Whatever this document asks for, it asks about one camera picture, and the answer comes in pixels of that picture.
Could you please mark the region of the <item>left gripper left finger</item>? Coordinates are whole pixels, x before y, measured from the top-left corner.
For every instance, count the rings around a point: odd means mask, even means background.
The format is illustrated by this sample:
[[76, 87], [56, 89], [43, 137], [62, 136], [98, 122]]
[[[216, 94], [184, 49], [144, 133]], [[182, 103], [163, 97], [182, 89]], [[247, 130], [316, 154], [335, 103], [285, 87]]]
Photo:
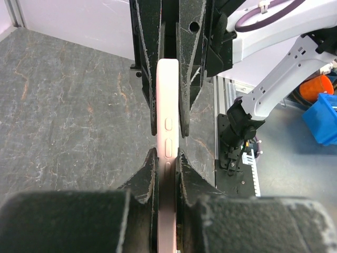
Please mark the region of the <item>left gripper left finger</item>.
[[156, 252], [158, 157], [115, 190], [22, 192], [1, 207], [1, 252]]

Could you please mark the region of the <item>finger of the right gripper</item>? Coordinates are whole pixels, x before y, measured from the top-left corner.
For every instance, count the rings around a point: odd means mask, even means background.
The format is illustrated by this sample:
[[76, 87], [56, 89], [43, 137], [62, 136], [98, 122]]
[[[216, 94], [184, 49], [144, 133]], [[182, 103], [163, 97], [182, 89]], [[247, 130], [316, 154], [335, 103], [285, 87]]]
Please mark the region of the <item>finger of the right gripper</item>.
[[162, 54], [162, 2], [132, 0], [130, 15], [135, 64], [132, 68], [141, 72], [142, 92], [150, 109], [151, 134], [157, 134], [156, 67]]
[[201, 71], [201, 50], [206, 1], [178, 1], [176, 56], [179, 61], [179, 113], [182, 137], [190, 135], [190, 110], [195, 89], [192, 77]]

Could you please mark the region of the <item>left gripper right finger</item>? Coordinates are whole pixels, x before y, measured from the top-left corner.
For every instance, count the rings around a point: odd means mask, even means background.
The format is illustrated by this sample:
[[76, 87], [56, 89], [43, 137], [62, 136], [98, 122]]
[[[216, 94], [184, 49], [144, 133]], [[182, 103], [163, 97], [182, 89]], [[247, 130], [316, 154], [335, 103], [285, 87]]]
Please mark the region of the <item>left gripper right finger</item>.
[[336, 228], [317, 201], [228, 197], [183, 150], [176, 160], [177, 245], [181, 252], [336, 252]]

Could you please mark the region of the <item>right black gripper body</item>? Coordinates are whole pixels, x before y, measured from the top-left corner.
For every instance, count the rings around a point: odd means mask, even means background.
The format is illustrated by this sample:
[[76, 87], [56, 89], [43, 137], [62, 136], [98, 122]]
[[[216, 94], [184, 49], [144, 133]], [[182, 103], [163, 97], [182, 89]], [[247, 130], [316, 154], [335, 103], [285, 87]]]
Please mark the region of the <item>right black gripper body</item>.
[[226, 1], [206, 2], [206, 34], [208, 39], [205, 70], [213, 77], [233, 66], [232, 40], [234, 33], [227, 30]]

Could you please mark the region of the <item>pink case smartphone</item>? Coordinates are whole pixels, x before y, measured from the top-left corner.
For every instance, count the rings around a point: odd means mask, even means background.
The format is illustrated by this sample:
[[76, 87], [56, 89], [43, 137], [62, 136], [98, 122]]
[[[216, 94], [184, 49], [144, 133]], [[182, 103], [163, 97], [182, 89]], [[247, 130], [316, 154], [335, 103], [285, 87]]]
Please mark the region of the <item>pink case smartphone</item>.
[[176, 252], [175, 164], [179, 148], [179, 62], [160, 59], [156, 71], [158, 231], [157, 251]]

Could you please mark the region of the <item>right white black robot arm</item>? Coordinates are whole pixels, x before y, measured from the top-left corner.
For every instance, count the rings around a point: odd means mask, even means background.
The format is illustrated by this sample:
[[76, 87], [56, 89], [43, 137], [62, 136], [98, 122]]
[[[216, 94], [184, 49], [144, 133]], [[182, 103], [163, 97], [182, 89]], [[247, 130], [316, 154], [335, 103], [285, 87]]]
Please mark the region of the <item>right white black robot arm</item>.
[[219, 158], [230, 174], [239, 162], [231, 152], [254, 138], [257, 129], [286, 95], [336, 57], [336, 1], [260, 1], [241, 10], [242, 1], [130, 1], [135, 67], [142, 72], [151, 132], [166, 111], [164, 92], [173, 84], [172, 143], [190, 132], [190, 109], [203, 78], [227, 71], [251, 55], [291, 38], [295, 43], [247, 96], [227, 111]]

